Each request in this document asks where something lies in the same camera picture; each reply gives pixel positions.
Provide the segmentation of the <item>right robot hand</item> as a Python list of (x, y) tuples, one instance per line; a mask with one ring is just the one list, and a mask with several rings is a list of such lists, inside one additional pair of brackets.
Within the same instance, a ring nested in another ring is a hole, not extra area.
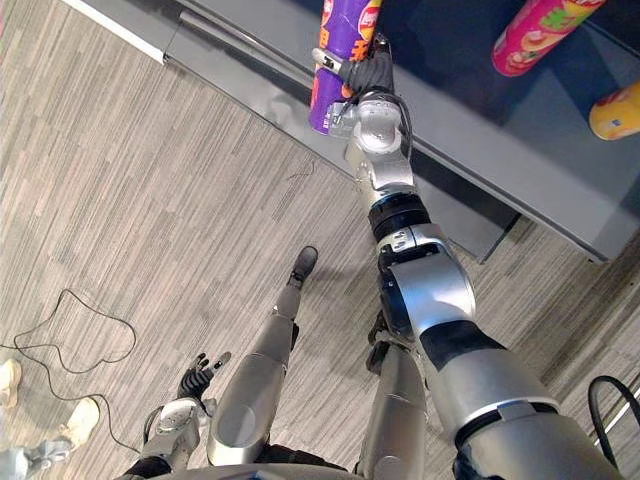
[(355, 93), (383, 91), (394, 93), (391, 46), (386, 37), (377, 33), (363, 60), (343, 60), (329, 50), (314, 48), (312, 58), (318, 66), (337, 75)]

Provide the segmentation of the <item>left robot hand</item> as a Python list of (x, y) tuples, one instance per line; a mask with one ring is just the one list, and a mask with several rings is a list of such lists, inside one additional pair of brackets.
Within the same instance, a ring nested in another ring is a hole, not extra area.
[(201, 400), (214, 376), (230, 361), (229, 351), (211, 361), (205, 353), (198, 354), (181, 377), (178, 398)]

